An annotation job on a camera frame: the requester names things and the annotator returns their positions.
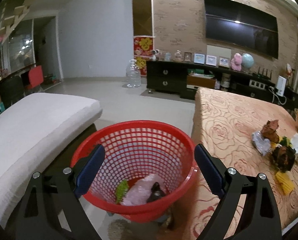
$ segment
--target red chair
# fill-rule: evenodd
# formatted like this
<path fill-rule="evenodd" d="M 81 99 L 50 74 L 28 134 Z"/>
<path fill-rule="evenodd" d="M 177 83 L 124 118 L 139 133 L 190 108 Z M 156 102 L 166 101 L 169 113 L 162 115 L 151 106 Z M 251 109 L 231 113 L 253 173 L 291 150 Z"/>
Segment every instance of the red chair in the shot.
<path fill-rule="evenodd" d="M 42 66 L 36 66 L 29 70 L 28 73 L 30 84 L 26 86 L 26 89 L 33 89 L 43 83 Z"/>

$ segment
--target textured wallpaper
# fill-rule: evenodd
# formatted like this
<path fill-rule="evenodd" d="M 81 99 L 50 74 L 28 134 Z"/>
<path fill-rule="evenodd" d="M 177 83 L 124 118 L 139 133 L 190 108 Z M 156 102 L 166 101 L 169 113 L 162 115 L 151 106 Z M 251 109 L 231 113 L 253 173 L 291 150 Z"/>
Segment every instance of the textured wallpaper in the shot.
<path fill-rule="evenodd" d="M 273 70 L 272 81 L 283 73 L 287 63 L 297 68 L 298 21 L 286 8 L 271 0 L 235 0 L 265 11 L 277 18 L 279 35 L 278 59 L 262 55 L 248 48 L 220 41 L 207 40 L 205 36 L 204 0 L 153 0 L 155 48 L 192 53 L 207 53 L 207 45 L 232 49 L 235 53 L 249 53 L 254 57 L 252 71 L 259 67 Z"/>

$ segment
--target green brush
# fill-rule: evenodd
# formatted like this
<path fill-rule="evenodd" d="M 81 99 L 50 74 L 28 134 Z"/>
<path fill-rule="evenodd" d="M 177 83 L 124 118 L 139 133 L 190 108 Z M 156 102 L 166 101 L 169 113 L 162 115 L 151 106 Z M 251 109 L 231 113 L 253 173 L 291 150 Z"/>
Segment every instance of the green brush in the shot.
<path fill-rule="evenodd" d="M 126 195 L 129 190 L 128 181 L 124 179 L 116 188 L 116 204 L 119 204 L 122 198 Z"/>

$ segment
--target globe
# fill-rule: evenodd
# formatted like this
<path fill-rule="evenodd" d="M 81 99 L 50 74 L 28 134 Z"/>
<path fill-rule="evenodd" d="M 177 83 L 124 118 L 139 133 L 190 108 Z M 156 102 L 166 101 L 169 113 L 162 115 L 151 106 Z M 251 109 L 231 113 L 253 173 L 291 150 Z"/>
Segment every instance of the globe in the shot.
<path fill-rule="evenodd" d="M 250 54 L 244 53 L 242 55 L 242 66 L 249 69 L 253 66 L 253 64 L 255 63 L 253 57 Z"/>

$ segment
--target black chair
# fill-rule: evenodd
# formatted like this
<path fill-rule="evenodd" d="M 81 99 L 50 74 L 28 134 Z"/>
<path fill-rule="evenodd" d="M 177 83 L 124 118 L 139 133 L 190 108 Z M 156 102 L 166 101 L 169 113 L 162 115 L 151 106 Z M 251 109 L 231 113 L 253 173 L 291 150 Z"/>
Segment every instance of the black chair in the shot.
<path fill-rule="evenodd" d="M 0 83 L 0 97 L 5 109 L 24 98 L 24 96 L 24 87 L 19 76 L 6 79 Z"/>

